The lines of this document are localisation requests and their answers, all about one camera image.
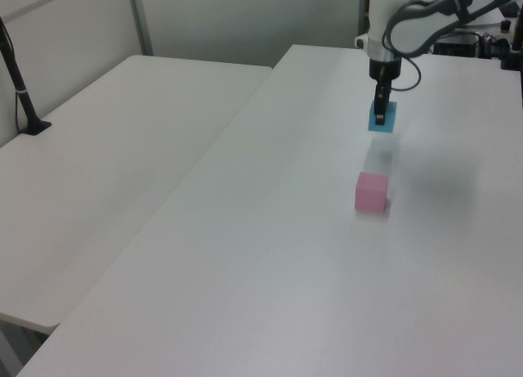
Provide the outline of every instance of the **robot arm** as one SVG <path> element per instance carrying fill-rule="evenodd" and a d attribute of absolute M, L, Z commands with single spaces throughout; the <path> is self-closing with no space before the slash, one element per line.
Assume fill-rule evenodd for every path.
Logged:
<path fill-rule="evenodd" d="M 369 33 L 356 38 L 355 44 L 369 55 L 369 74 L 378 82 L 376 124 L 385 123 L 401 58 L 424 54 L 441 35 L 510 1 L 514 0 L 370 0 Z"/>

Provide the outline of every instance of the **wall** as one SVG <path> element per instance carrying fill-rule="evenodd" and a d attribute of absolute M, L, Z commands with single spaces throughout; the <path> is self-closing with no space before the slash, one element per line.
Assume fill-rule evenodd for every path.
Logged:
<path fill-rule="evenodd" d="M 271 67 L 294 43 L 353 47 L 364 8 L 364 0 L 137 1 L 156 56 Z"/>
<path fill-rule="evenodd" d="M 141 54 L 129 0 L 54 0 L 6 27 L 40 117 L 128 56 Z M 14 109 L 14 88 L 1 60 L 0 146 L 16 135 Z"/>

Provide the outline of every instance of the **table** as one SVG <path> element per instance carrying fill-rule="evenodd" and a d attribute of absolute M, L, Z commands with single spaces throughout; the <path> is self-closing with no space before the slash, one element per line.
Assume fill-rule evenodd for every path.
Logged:
<path fill-rule="evenodd" d="M 50 333 L 270 68 L 134 56 L 0 150 L 0 319 Z"/>
<path fill-rule="evenodd" d="M 519 74 L 417 61 L 375 134 L 366 55 L 293 47 L 20 377 L 521 375 Z"/>

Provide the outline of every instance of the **cube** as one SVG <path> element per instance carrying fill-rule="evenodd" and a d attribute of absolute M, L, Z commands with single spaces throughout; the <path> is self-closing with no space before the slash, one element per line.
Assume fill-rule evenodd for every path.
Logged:
<path fill-rule="evenodd" d="M 355 208 L 362 211 L 385 212 L 388 185 L 387 175 L 360 173 L 356 185 Z"/>

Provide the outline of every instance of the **black cable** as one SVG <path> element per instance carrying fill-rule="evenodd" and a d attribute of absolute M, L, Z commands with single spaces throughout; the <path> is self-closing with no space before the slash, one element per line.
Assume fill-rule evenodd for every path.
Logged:
<path fill-rule="evenodd" d="M 521 99 L 523 100 L 523 61 L 520 59 Z"/>
<path fill-rule="evenodd" d="M 483 37 L 481 35 L 477 34 L 476 32 L 453 32 L 451 34 L 446 34 L 446 35 L 440 36 L 440 39 L 452 38 L 454 36 L 461 36 L 461 35 L 474 35 L 474 36 L 478 37 L 480 40 L 483 39 Z"/>
<path fill-rule="evenodd" d="M 482 38 L 483 38 L 483 40 L 488 40 L 488 39 L 490 39 L 490 40 L 492 40 L 494 43 L 496 43 L 496 42 L 498 41 L 494 36 L 492 36 L 491 34 L 489 34 L 489 33 L 487 33 L 487 32 L 485 32 L 485 33 L 483 34 L 483 37 L 482 37 Z"/>
<path fill-rule="evenodd" d="M 392 52 L 398 56 L 400 56 L 401 58 L 403 58 L 404 60 L 408 61 L 415 69 L 416 71 L 418 72 L 418 81 L 412 86 L 412 87 L 408 87 L 408 88 L 392 88 L 392 91 L 396 91 L 396 92 L 407 92 L 407 91 L 412 91 L 413 89 L 415 89 L 421 82 L 422 82 L 422 71 L 419 69 L 419 66 L 416 65 L 416 63 L 414 61 L 412 61 L 410 58 L 408 58 L 407 56 L 404 56 L 403 54 L 401 54 L 400 52 L 396 51 L 396 50 L 392 50 L 391 48 L 389 48 L 386 44 L 385 44 L 385 33 L 383 33 L 383 37 L 382 37 L 382 46 L 388 50 L 389 52 Z"/>
<path fill-rule="evenodd" d="M 7 41 L 9 42 L 9 47 L 11 48 L 11 52 L 13 54 L 13 58 L 15 58 L 15 46 L 13 45 L 13 42 L 11 40 L 11 36 L 9 36 L 9 32 L 7 32 L 6 27 L 2 27 L 2 31 L 6 34 Z M 18 124 L 18 92 L 15 88 L 15 125 L 16 125 L 16 131 L 18 134 L 20 134 L 20 125 Z"/>
<path fill-rule="evenodd" d="M 20 126 L 18 126 L 18 92 L 15 92 L 15 124 L 16 131 L 20 134 Z"/>
<path fill-rule="evenodd" d="M 2 31 L 7 36 L 7 41 L 9 42 L 9 47 L 11 48 L 11 52 L 13 53 L 13 58 L 15 57 L 15 47 L 13 46 L 13 42 L 11 40 L 11 36 L 9 36 L 9 32 L 7 32 L 7 29 L 5 26 L 2 27 Z"/>

